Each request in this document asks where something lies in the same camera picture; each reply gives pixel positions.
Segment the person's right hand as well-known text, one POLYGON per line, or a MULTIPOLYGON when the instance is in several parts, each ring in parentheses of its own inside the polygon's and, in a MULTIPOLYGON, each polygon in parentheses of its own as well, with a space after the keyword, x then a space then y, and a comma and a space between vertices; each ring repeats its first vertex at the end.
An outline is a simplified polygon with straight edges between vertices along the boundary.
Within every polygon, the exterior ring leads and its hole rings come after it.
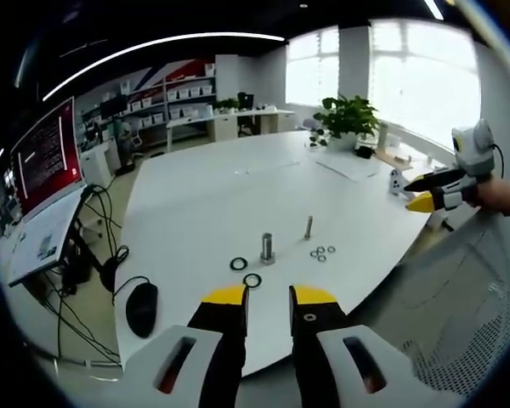
POLYGON ((510 216, 510 181, 491 178, 479 184, 478 203, 481 207, 510 216))

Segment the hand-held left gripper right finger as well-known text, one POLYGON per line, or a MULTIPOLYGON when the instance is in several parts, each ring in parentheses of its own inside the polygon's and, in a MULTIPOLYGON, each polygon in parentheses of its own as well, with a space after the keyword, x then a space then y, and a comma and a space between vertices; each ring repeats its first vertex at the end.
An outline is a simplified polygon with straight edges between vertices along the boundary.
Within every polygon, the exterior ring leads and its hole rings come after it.
POLYGON ((355 325, 329 292, 289 286, 292 358, 303 407, 428 407, 438 395, 408 358, 355 325))

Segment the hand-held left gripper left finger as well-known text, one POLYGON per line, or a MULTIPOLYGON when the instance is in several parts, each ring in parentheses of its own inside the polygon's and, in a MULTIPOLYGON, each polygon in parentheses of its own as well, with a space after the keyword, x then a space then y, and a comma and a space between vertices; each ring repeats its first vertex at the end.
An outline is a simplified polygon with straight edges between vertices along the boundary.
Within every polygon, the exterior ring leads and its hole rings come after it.
POLYGON ((135 353, 118 386, 120 407, 233 407, 246 361, 245 284, 206 295, 185 326, 135 353))

